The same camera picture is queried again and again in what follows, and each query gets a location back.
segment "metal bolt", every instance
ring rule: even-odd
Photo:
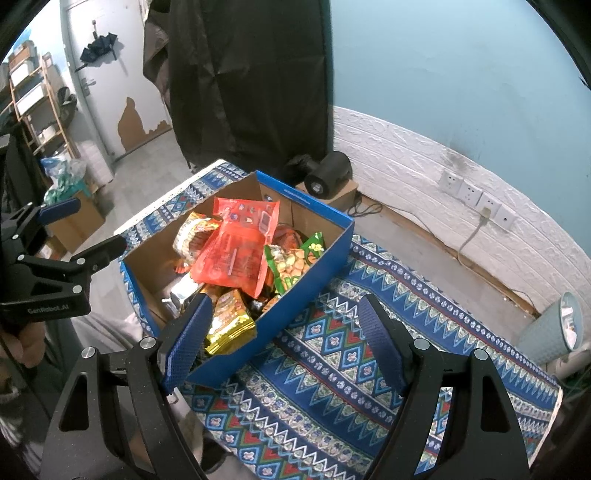
[[[156,339],[154,337],[146,337],[139,343],[139,346],[144,350],[152,348],[154,345],[156,345]]]
[[[96,350],[93,346],[87,346],[84,350],[82,350],[82,358],[90,358],[96,353]]]
[[[413,345],[418,348],[419,350],[427,350],[431,344],[427,342],[424,338],[417,338]]]
[[[488,358],[488,353],[486,353],[482,348],[477,348],[474,350],[474,356],[478,360],[486,360]]]

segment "textured blue pad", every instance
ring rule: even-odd
[[[166,357],[165,374],[160,385],[168,394],[171,394],[175,387],[182,385],[186,380],[212,325],[212,299],[207,295],[203,297]]]
[[[404,391],[408,384],[402,374],[402,355],[367,297],[363,297],[357,304],[357,315],[359,326],[374,353],[384,380],[397,392]]]

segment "red plastic package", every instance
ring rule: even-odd
[[[215,198],[213,214],[223,219],[191,268],[198,283],[239,288],[252,298],[261,294],[269,245],[279,220],[279,202]]]

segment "human hand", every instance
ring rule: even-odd
[[[45,323],[34,322],[26,325],[18,337],[10,335],[0,329],[0,335],[12,353],[14,359],[27,368],[36,367],[41,363],[45,355]],[[7,353],[0,345],[0,358],[8,358]],[[0,390],[6,390],[6,384],[10,378],[10,372],[4,362],[0,363]]]

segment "white door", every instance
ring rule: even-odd
[[[83,65],[80,55],[94,40],[95,26],[97,35],[118,36],[113,46],[116,59],[108,53],[77,73],[100,136],[116,160],[171,124],[158,89],[142,74],[140,0],[69,0],[65,8],[75,58],[71,71]]]

